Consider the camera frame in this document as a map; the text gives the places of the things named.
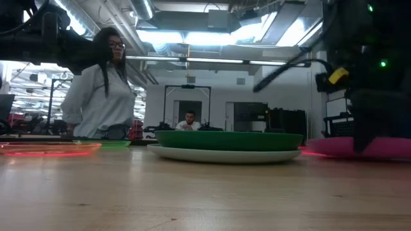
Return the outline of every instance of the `man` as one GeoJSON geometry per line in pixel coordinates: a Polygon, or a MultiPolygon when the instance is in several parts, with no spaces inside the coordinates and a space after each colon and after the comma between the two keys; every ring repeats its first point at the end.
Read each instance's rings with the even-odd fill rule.
{"type": "Polygon", "coordinates": [[[195,112],[188,111],[186,113],[186,120],[181,121],[176,127],[176,130],[182,131],[197,131],[201,127],[199,122],[195,122],[195,112]]]}

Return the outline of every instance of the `glasses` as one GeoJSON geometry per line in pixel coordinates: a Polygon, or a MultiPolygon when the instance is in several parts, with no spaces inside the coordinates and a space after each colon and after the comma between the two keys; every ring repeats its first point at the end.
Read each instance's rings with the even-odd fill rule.
{"type": "Polygon", "coordinates": [[[109,42],[109,47],[111,48],[116,48],[116,47],[120,47],[120,49],[124,49],[126,48],[126,44],[122,43],[122,42],[109,42]]]}

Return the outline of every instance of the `red object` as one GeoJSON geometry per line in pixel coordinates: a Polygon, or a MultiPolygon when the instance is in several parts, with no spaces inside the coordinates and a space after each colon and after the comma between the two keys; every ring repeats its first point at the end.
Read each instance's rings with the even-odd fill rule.
{"type": "Polygon", "coordinates": [[[17,121],[24,121],[24,115],[10,114],[8,115],[8,123],[13,126],[17,121]]]}
{"type": "Polygon", "coordinates": [[[143,139],[143,122],[134,121],[133,127],[130,129],[128,137],[131,141],[143,139]]]}
{"type": "Polygon", "coordinates": [[[377,137],[362,153],[354,151],[352,137],[312,139],[308,141],[310,151],[331,157],[374,157],[411,158],[411,139],[377,137]]]}
{"type": "Polygon", "coordinates": [[[74,142],[3,142],[0,143],[0,153],[27,157],[72,157],[91,155],[101,144],[74,142]]]}

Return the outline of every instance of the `white plate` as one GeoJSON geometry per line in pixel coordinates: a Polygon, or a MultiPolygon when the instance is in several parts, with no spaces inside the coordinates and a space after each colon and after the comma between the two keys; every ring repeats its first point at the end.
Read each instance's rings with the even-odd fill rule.
{"type": "Polygon", "coordinates": [[[176,160],[214,162],[226,164],[262,164],[291,160],[301,154],[296,151],[213,151],[165,148],[160,144],[149,144],[147,148],[155,154],[176,160]]]}

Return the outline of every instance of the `woman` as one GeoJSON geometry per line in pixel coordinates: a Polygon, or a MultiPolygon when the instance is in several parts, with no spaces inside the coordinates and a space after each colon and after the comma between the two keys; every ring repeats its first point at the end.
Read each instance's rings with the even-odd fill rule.
{"type": "Polygon", "coordinates": [[[111,47],[113,59],[75,76],[61,104],[63,120],[75,137],[125,139],[134,118],[134,95],[126,76],[125,45],[114,28],[94,38],[111,47]]]}

